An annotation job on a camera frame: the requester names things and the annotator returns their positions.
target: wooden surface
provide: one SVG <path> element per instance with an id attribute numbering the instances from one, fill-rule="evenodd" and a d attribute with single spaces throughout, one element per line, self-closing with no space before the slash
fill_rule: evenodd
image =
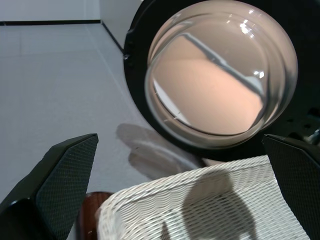
<path id="1" fill-rule="evenodd" d="M 109 192 L 91 192 L 85 196 L 76 224 L 77 240 L 98 239 L 96 212 L 111 195 Z"/>

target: gray floor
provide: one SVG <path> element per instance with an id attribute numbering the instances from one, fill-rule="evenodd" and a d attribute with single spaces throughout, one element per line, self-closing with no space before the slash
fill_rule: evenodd
<path id="1" fill-rule="evenodd" d="M 52 145 L 88 133 L 100 140 L 88 192 L 197 167 L 140 115 L 100 24 L 0 26 L 0 201 Z"/>

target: black circular frame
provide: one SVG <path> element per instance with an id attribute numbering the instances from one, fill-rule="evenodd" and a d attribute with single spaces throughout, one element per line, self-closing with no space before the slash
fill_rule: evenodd
<path id="1" fill-rule="evenodd" d="M 149 48 L 159 28 L 178 11 L 202 0 L 144 0 L 124 45 L 124 72 L 131 97 L 147 122 L 165 139 L 202 158 L 232 161 L 265 154 L 264 134 L 301 139 L 320 127 L 320 3 L 317 0 L 243 0 L 272 16 L 289 35 L 299 64 L 294 96 L 283 114 L 268 128 L 242 143 L 212 150 L 188 145 L 169 133 L 152 115 L 146 100 L 145 75 Z"/>

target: woven texture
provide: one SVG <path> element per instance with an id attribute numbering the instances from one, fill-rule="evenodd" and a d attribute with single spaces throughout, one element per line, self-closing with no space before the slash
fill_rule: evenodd
<path id="1" fill-rule="evenodd" d="M 86 196 L 96 153 L 96 136 L 70 147 L 36 195 L 43 220 L 57 240 L 65 240 Z"/>
<path id="2" fill-rule="evenodd" d="M 141 184 L 100 207 L 100 240 L 307 240 L 267 156 Z"/>

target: white backdrop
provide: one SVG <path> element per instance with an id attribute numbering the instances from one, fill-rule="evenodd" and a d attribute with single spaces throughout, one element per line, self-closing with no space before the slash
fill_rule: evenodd
<path id="1" fill-rule="evenodd" d="M 0 21 L 100 19 L 99 0 L 1 0 Z"/>

